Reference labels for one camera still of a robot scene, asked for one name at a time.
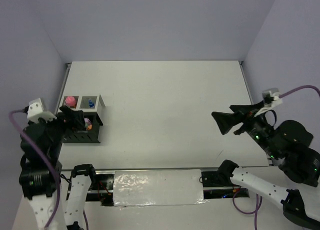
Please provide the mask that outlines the black slotted container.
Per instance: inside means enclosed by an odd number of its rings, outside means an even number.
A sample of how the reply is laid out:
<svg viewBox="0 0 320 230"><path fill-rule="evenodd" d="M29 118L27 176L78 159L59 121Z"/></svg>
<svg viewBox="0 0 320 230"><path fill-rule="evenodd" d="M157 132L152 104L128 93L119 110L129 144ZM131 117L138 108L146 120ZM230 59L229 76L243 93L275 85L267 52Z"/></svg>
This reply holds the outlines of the black slotted container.
<svg viewBox="0 0 320 230"><path fill-rule="evenodd" d="M71 143L92 143L92 144L99 144L99 133L100 127L103 126L103 123L98 115L97 112L85 112L84 117L89 119L91 122L91 129L84 130L84 131L77 131L74 133L70 133L69 135L65 136L63 139L63 143L71 144Z"/></svg>

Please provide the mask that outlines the purple highlighter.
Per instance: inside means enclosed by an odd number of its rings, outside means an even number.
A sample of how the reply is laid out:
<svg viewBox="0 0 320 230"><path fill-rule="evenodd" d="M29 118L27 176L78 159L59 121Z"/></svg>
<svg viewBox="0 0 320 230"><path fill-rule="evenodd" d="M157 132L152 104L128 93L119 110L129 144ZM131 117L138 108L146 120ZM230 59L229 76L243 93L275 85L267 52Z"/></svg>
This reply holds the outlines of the purple highlighter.
<svg viewBox="0 0 320 230"><path fill-rule="evenodd" d="M88 118L85 118L84 121L85 121L86 125L91 125L92 124L91 121Z"/></svg>

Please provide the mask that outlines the black mounting rail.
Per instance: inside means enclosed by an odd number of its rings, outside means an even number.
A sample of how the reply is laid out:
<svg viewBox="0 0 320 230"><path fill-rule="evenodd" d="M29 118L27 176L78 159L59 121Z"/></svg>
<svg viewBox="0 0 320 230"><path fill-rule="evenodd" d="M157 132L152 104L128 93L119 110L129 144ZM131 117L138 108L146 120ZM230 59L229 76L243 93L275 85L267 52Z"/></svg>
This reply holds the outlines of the black mounting rail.
<svg viewBox="0 0 320 230"><path fill-rule="evenodd" d="M113 183L117 171L150 171L150 170L191 170L183 168L173 169L138 169L138 170L98 170L94 183L86 193L87 202L98 202L102 206L115 206L113 202ZM222 183L217 176L215 168L201 171L200 183L203 185L205 203L212 199L229 199L233 197L248 198L249 192L246 188L232 183Z"/></svg>

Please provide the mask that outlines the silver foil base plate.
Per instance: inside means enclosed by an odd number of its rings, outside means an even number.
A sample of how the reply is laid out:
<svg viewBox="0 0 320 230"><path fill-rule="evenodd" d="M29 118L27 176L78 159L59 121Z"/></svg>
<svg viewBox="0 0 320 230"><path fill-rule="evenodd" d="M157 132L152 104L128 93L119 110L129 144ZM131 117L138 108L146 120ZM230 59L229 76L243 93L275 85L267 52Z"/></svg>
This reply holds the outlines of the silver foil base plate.
<svg viewBox="0 0 320 230"><path fill-rule="evenodd" d="M205 203L201 171L117 171L113 180L115 206L195 205Z"/></svg>

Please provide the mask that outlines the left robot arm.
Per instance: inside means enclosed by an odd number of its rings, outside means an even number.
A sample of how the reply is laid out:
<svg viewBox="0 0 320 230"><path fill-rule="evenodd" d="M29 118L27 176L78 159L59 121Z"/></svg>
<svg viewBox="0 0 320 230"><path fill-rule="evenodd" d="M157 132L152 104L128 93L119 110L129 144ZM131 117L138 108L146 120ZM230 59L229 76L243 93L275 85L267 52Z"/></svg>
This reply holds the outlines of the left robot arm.
<svg viewBox="0 0 320 230"><path fill-rule="evenodd" d="M75 166L66 179L70 184L66 208L61 208L62 142L72 133L85 130L87 123L82 110L61 106L60 111L54 115L40 102L30 103L24 110L29 122L20 133L24 154L19 183L39 229L82 229L81 220L87 219L87 192L96 187L98 177L92 164Z"/></svg>

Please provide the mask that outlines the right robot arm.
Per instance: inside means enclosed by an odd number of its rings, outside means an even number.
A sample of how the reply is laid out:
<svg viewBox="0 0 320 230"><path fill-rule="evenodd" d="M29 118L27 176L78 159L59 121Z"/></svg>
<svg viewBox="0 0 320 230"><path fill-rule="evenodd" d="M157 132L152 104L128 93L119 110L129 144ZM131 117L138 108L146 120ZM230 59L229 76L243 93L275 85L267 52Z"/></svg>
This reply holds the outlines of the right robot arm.
<svg viewBox="0 0 320 230"><path fill-rule="evenodd" d="M259 102L253 105L231 105L231 113L212 112L222 135L234 126L240 128L234 135L247 133L271 158L280 160L278 168L294 183L317 188L320 178L320 154L310 148L314 136L297 121L286 120L274 128L265 117L274 113L273 104ZM307 207L307 198L298 189L288 189L260 179L231 160L224 160L217 170L222 185L240 185L260 197L268 199L282 209L283 215L292 223L319 229L320 217Z"/></svg>

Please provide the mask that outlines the white slotted container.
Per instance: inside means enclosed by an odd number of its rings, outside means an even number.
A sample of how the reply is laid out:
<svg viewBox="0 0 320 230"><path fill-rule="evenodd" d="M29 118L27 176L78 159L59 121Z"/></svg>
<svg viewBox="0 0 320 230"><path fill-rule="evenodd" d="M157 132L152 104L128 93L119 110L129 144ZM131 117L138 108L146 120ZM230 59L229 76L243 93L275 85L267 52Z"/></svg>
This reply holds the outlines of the white slotted container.
<svg viewBox="0 0 320 230"><path fill-rule="evenodd" d="M65 99L67 96L74 96L77 104L75 108L71 108L73 110L82 110L84 112L97 112L97 113L101 113L102 110L106 107L105 103L102 99L102 96L100 94L98 95L66 95L66 96L62 96L62 99L59 103L59 107L61 106L66 106L65 105ZM88 99L92 99L92 101L94 101L94 108L90 108L88 105Z"/></svg>

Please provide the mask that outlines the pink glue stick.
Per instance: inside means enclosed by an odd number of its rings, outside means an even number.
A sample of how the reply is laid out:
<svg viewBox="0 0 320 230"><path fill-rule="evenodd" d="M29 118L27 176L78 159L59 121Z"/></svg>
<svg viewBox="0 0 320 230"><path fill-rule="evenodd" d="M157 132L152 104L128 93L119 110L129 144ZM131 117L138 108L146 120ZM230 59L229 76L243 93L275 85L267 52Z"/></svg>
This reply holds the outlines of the pink glue stick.
<svg viewBox="0 0 320 230"><path fill-rule="evenodd" d="M77 100L74 96L67 96L65 99L65 105L71 108L75 108L77 106Z"/></svg>

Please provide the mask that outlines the blue capped marker in container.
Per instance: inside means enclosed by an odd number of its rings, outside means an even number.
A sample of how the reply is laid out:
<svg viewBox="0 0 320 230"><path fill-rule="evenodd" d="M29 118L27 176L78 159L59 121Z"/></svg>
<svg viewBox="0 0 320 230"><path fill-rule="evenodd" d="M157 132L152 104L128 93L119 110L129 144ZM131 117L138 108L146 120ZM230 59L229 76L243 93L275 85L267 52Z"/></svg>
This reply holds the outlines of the blue capped marker in container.
<svg viewBox="0 0 320 230"><path fill-rule="evenodd" d="M94 101L92 101L92 99L88 99L88 105L90 108L94 108L95 107L95 103Z"/></svg>

